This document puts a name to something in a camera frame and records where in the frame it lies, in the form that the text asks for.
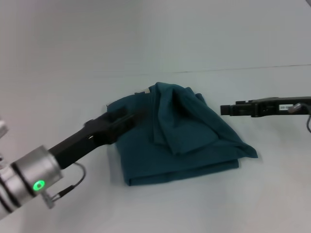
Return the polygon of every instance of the white label tag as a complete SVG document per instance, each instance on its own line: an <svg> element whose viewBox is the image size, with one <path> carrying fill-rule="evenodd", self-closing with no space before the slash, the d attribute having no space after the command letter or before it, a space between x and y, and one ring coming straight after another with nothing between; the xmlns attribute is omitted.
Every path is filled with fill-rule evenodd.
<svg viewBox="0 0 311 233"><path fill-rule="evenodd" d="M293 107L293 104L280 104L280 105L278 106L278 109L279 109L280 111L288 111L288 109L289 109L290 107Z"/></svg>
<svg viewBox="0 0 311 233"><path fill-rule="evenodd" d="M141 91L141 92L139 92L139 93L142 93L142 92L144 92L145 94L148 94L148 93L150 93L150 89L147 88L147 89L145 89L145 90L143 90L143 91Z"/></svg>

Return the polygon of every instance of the folded fabric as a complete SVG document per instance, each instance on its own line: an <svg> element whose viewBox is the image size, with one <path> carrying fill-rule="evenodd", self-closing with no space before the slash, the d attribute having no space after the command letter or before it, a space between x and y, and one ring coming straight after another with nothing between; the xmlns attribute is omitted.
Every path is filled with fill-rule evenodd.
<svg viewBox="0 0 311 233"><path fill-rule="evenodd" d="M258 157L189 87L156 83L148 93L122 98L107 110L124 106L148 113L116 143L128 185L206 175L238 168L239 158Z"/></svg>

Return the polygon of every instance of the teal cloth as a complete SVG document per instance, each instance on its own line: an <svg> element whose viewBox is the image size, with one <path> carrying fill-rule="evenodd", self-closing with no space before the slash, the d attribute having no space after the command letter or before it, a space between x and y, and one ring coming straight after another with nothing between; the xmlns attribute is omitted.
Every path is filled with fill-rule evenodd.
<svg viewBox="0 0 311 233"><path fill-rule="evenodd" d="M188 87L156 83L108 106L129 112L145 109L146 119L119 138L128 185L164 183L238 168L238 159L257 158L255 149Z"/></svg>

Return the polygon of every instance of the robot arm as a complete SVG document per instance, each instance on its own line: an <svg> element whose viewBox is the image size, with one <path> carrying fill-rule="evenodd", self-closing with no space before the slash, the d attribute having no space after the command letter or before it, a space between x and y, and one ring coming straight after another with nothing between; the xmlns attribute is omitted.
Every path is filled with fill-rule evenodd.
<svg viewBox="0 0 311 233"><path fill-rule="evenodd" d="M271 115L309 115L311 97L266 98L237 101L234 105L222 105L221 115L264 117Z"/></svg>
<svg viewBox="0 0 311 233"><path fill-rule="evenodd" d="M88 121L80 131L50 150L41 146L10 165L0 155L0 220L39 194L52 208L54 200L46 189L62 178L61 170L97 147L116 142L142 117L142 112L127 114L121 108ZM7 131L0 119L0 138Z"/></svg>

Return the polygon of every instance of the black cable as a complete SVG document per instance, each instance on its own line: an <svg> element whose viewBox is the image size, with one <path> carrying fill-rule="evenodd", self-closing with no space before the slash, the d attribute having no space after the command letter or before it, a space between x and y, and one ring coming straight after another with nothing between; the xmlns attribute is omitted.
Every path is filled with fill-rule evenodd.
<svg viewBox="0 0 311 233"><path fill-rule="evenodd" d="M77 187L79 184L82 183L82 181L83 181L83 180L85 179L85 177L86 177L86 167L83 166L83 165L80 164L80 163L77 163L77 162L75 162L75 163L73 163L73 164L79 166L79 167L82 169L82 171L83 171L82 178L78 181L78 183L76 183L76 184L74 185L74 187Z"/></svg>
<svg viewBox="0 0 311 233"><path fill-rule="evenodd" d="M82 169L82 171L83 171L82 178L75 185L70 185L69 187L67 187L64 190L60 191L58 194L54 195L52 197L52 201L53 202L57 201L58 199L61 199L64 195L66 195L67 193L72 191L74 188L76 188L79 184L81 184L82 181L85 179L85 177L86 177L86 168L82 164L77 163L77 162L75 162L73 164L79 166Z"/></svg>
<svg viewBox="0 0 311 233"><path fill-rule="evenodd" d="M311 133L310 121L311 121L311 115L309 116L309 118L308 118L308 120L307 120L307 129L308 129L308 131Z"/></svg>
<svg viewBox="0 0 311 233"><path fill-rule="evenodd" d="M302 107L305 107L305 108L308 110L308 112L309 112L309 118L308 118L308 120L307 120L307 129L308 129L308 131L311 133L311 129L310 129L311 106L310 106L310 105L307 105L307 104L305 104L305 103L300 103L300 105L301 105Z"/></svg>

